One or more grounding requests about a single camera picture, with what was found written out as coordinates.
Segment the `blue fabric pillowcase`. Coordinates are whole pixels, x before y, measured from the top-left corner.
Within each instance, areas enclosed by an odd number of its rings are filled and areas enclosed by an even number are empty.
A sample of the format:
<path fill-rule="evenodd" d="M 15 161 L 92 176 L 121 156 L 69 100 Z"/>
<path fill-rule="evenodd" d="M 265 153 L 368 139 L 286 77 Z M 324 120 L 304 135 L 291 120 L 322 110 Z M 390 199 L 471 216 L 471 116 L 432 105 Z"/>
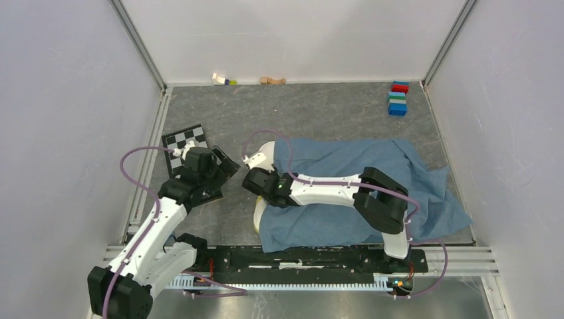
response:
<path fill-rule="evenodd" d="M 405 140 L 277 140 L 259 149 L 258 231 L 266 253 L 290 247 L 383 242 L 404 258 L 471 224 L 448 191 L 446 168 L 428 169 Z"/>

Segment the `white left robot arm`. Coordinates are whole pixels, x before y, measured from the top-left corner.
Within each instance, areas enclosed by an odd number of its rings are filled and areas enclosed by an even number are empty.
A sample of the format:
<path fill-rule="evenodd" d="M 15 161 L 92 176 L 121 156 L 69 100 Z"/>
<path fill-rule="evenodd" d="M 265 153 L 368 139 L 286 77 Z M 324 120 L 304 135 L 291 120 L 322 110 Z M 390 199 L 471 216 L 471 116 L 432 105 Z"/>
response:
<path fill-rule="evenodd" d="M 107 266 L 87 277 L 90 308 L 102 318 L 147 318 L 154 300 L 183 270 L 210 270 L 208 242 L 184 233 L 163 246 L 189 212 L 208 203 L 239 165 L 221 148 L 185 146 L 172 151 L 181 161 L 158 192 L 139 230 Z"/>

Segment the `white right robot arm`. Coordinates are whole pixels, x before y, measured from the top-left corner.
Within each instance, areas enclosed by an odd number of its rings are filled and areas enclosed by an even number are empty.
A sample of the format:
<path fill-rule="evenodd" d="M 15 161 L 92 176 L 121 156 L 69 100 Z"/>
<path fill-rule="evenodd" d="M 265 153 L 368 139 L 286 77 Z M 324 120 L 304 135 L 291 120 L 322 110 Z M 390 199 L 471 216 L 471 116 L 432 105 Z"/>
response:
<path fill-rule="evenodd" d="M 408 191 L 375 167 L 344 177 L 293 175 L 254 167 L 243 179 L 242 187 L 279 208 L 325 204 L 356 209 L 382 233 L 385 265 L 401 271 L 410 264 L 405 228 Z"/>

